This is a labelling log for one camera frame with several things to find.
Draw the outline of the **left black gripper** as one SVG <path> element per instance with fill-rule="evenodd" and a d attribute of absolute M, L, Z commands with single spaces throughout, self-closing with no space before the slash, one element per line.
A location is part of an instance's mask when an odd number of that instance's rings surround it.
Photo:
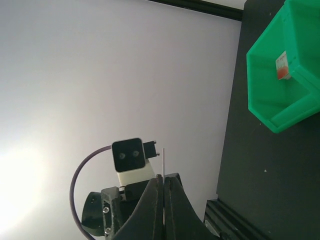
<path fill-rule="evenodd" d="M 90 192 L 82 211 L 82 228 L 93 236 L 111 240 L 133 213 L 146 186 L 132 183 Z"/>

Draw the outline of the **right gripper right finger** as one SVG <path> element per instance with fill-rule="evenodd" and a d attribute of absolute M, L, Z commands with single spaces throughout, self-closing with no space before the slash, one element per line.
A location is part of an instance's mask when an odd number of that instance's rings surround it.
<path fill-rule="evenodd" d="M 178 173 L 165 176 L 164 218 L 167 240 L 218 240 L 199 219 L 181 183 Z"/>

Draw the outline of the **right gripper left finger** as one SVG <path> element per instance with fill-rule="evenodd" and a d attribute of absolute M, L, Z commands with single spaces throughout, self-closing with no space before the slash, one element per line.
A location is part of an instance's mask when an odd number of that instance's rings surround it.
<path fill-rule="evenodd" d="M 134 211 L 114 236 L 115 240 L 163 238 L 164 184 L 161 175 L 149 180 Z"/>

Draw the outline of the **left green bin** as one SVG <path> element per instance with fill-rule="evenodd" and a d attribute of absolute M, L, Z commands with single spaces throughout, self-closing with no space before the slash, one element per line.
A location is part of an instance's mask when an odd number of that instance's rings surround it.
<path fill-rule="evenodd" d="M 278 80 L 286 51 L 291 79 Z M 287 0 L 246 55 L 248 109 L 273 133 L 320 111 L 320 2 Z"/>

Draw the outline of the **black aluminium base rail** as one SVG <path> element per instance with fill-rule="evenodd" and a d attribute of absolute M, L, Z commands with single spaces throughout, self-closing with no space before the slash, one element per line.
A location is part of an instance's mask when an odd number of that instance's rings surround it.
<path fill-rule="evenodd" d="M 273 233 L 263 232 L 219 198 L 206 201 L 204 225 L 222 240 L 271 240 Z"/>

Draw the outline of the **left black frame post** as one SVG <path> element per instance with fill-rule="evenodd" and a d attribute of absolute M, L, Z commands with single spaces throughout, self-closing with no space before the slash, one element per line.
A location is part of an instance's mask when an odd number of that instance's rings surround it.
<path fill-rule="evenodd" d="M 241 22 L 243 10 L 203 0 L 149 0 L 150 2 L 178 7 L 199 13 Z"/>

